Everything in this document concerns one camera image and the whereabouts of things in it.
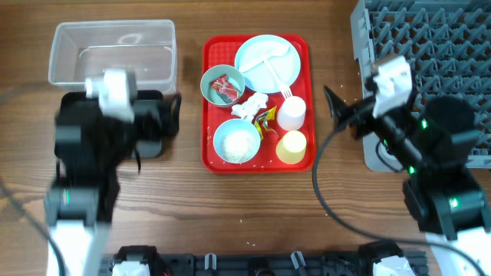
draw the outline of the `yellow wrapper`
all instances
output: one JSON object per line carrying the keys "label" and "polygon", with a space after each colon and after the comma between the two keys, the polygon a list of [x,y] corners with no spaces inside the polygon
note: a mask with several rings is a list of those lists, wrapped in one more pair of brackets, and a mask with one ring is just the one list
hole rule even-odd
{"label": "yellow wrapper", "polygon": [[276,136],[278,136],[278,134],[276,133],[276,131],[274,129],[272,129],[271,127],[268,126],[268,121],[269,120],[274,120],[275,119],[275,114],[276,114],[276,107],[273,107],[272,109],[270,109],[270,110],[268,110],[266,112],[263,112],[263,113],[259,114],[256,117],[256,119],[254,121],[254,126],[259,131],[259,135],[261,136],[261,140],[264,138],[264,136],[262,135],[261,126],[259,126],[259,121],[260,120],[263,120],[262,121],[262,127],[264,127],[264,129],[266,131],[272,131],[273,133],[276,134]]}

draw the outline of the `clear plastic bin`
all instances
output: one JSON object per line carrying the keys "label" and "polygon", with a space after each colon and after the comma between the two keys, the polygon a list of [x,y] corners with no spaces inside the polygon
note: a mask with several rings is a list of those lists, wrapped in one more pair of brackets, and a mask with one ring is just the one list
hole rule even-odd
{"label": "clear plastic bin", "polygon": [[130,68],[138,90],[176,92],[177,46],[171,20],[61,23],[54,33],[48,80],[85,91],[85,77],[106,68]]}

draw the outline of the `plastic spoon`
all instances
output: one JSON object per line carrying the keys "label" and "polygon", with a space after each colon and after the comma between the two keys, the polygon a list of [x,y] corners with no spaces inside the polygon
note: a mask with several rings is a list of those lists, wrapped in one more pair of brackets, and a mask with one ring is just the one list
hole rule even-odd
{"label": "plastic spoon", "polygon": [[243,73],[246,71],[249,71],[256,67],[257,65],[261,64],[264,60],[268,60],[269,58],[272,57],[281,57],[282,55],[286,54],[288,52],[288,49],[290,48],[289,44],[280,44],[277,48],[272,49],[268,54],[263,55],[262,57],[255,59],[253,61],[250,61],[244,65],[239,66],[239,72]]}

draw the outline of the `red candy wrapper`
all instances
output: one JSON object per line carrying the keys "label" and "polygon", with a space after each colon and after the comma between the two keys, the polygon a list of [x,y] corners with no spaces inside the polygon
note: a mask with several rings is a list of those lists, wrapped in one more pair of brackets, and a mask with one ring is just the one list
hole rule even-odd
{"label": "red candy wrapper", "polygon": [[234,100],[239,99],[240,92],[227,80],[226,74],[211,82],[211,87],[222,98],[225,104],[231,104]]}

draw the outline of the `green bowl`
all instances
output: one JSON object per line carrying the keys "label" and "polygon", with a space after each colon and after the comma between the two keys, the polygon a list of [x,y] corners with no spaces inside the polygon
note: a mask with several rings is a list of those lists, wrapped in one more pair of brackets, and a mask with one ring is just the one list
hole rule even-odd
{"label": "green bowl", "polygon": [[[218,95],[215,89],[211,88],[210,83],[215,79],[226,74],[229,77],[229,83],[231,83],[235,88],[239,90],[239,97],[232,103],[225,103],[223,99]],[[239,70],[230,65],[216,65],[211,67],[201,78],[201,94],[208,100],[212,105],[216,107],[231,107],[239,102],[240,97],[244,94],[246,88],[246,81]]]}

